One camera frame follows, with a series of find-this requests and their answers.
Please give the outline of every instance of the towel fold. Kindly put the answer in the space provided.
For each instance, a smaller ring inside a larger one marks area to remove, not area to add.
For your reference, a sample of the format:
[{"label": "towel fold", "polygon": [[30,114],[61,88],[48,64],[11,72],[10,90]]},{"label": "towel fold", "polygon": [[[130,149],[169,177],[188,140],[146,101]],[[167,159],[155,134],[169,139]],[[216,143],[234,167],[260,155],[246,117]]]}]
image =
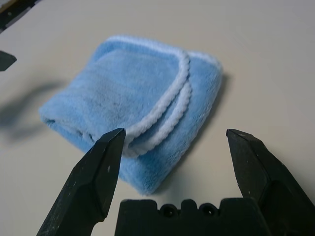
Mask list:
[{"label": "towel fold", "polygon": [[39,112],[83,152],[125,128],[120,177],[151,194],[196,136],[220,84],[221,65],[209,55],[113,36]]}]

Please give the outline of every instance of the screw hole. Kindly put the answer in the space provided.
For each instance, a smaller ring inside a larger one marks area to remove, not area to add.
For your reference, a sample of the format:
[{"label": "screw hole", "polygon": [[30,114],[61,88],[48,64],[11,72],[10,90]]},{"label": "screw hole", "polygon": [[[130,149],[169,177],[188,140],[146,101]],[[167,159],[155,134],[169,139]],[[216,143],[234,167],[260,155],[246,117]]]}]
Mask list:
[{"label": "screw hole", "polygon": [[161,208],[161,213],[164,217],[173,218],[177,215],[177,209],[173,205],[164,205]]},{"label": "screw hole", "polygon": [[210,203],[205,203],[205,204],[201,205],[199,209],[206,216],[214,216],[217,213],[216,207]]},{"label": "screw hole", "polygon": [[172,208],[170,208],[170,207],[166,208],[166,209],[164,210],[164,212],[163,212],[163,215],[164,215],[165,217],[168,217],[168,218],[173,217],[174,214],[175,214],[174,209],[172,209]]}]

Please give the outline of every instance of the blue towel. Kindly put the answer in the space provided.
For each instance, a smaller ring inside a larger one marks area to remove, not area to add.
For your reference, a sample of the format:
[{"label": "blue towel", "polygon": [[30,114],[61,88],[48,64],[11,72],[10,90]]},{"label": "blue towel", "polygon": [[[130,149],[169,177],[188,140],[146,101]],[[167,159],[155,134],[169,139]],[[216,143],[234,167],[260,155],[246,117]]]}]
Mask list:
[{"label": "blue towel", "polygon": [[221,72],[209,55],[113,36],[39,113],[83,152],[102,134],[125,128],[120,178],[148,195],[197,135],[220,88]]}]

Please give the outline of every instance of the black object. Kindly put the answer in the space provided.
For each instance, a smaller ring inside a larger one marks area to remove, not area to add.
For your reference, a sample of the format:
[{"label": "black object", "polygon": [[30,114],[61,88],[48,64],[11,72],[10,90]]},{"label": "black object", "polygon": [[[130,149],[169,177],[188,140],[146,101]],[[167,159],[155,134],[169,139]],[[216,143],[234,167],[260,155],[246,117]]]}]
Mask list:
[{"label": "black object", "polygon": [[15,56],[0,51],[0,71],[5,71],[9,68],[14,62],[16,62]]},{"label": "black object", "polygon": [[271,236],[253,199],[223,199],[220,208],[193,200],[181,210],[152,200],[125,200],[120,204],[115,236]]},{"label": "black object", "polygon": [[273,236],[315,236],[315,207],[285,165],[253,135],[226,135],[242,195],[257,201]]},{"label": "black object", "polygon": [[5,30],[6,25],[20,15],[28,7],[33,7],[37,0],[16,0],[6,10],[0,13],[0,29]]},{"label": "black object", "polygon": [[[37,236],[90,236],[106,218],[117,183],[125,130],[101,137],[80,160]],[[228,130],[234,171],[244,198],[220,208],[193,200],[181,210],[152,200],[121,202],[115,236],[315,235],[315,207],[287,168],[253,135]]]},{"label": "black object", "polygon": [[104,134],[73,168],[37,236],[90,236],[107,217],[126,132]]}]

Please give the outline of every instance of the white table surface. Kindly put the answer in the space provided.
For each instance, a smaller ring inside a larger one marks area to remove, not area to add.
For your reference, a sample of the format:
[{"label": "white table surface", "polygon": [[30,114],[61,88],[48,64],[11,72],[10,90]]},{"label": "white table surface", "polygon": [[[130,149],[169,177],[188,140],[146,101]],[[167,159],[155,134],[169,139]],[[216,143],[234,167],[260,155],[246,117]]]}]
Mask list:
[{"label": "white table surface", "polygon": [[[315,203],[314,11],[313,0],[40,2],[0,34],[0,49],[18,59],[0,73],[0,235],[36,235],[83,156],[41,124],[37,109],[118,33],[213,54],[226,74],[196,142],[148,198],[159,207],[187,198],[218,207],[241,197],[225,136],[236,128],[261,139]],[[126,198],[144,197],[119,180],[94,236],[114,235]]]}]

